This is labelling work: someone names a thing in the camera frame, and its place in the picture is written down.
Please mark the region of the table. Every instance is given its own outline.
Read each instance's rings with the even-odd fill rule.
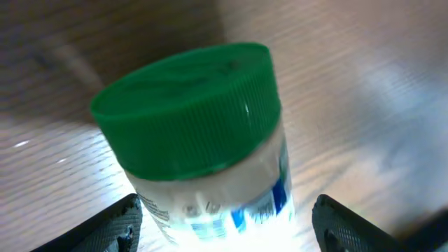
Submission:
[[[4,5],[2,251],[30,251],[132,192],[88,114],[92,93],[161,57],[233,41],[272,49],[294,251],[319,250],[320,193],[394,235],[448,206],[446,0]],[[144,213],[139,251],[168,251]]]

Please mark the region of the wooden surface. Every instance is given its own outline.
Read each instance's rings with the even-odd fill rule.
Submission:
[[[2,251],[36,248],[132,192],[88,115],[92,93],[166,55],[233,41],[272,49],[297,208],[292,251],[318,250],[310,217],[320,193],[391,234],[448,205],[446,0],[12,0],[2,9]],[[163,244],[145,211],[139,250]]]

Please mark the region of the wooden table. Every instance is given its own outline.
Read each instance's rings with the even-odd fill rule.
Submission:
[[[158,58],[233,41],[272,49],[294,251],[318,250],[310,217],[320,193],[391,234],[448,205],[446,0],[4,6],[2,251],[36,248],[132,192],[88,115],[90,93]],[[168,250],[147,211],[142,228],[140,251]]]

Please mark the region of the plastic bottle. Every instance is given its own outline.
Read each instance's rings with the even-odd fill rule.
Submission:
[[[273,237],[294,215],[270,52],[197,49],[99,93],[91,111],[154,221],[173,244]]]

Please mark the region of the wood grain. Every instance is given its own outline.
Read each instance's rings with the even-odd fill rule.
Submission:
[[[445,0],[2,7],[2,251],[36,248],[132,192],[88,115],[92,93],[161,57],[233,41],[272,49],[297,209],[293,251],[319,250],[311,209],[320,193],[391,234],[448,207]],[[147,211],[139,250],[170,250]]]

